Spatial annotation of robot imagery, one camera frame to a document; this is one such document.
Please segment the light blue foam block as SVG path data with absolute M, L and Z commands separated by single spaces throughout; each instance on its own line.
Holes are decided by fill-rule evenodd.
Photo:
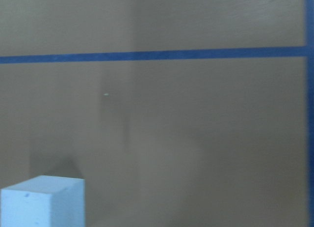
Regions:
M 0 191 L 2 227 L 85 226 L 85 181 L 41 175 Z

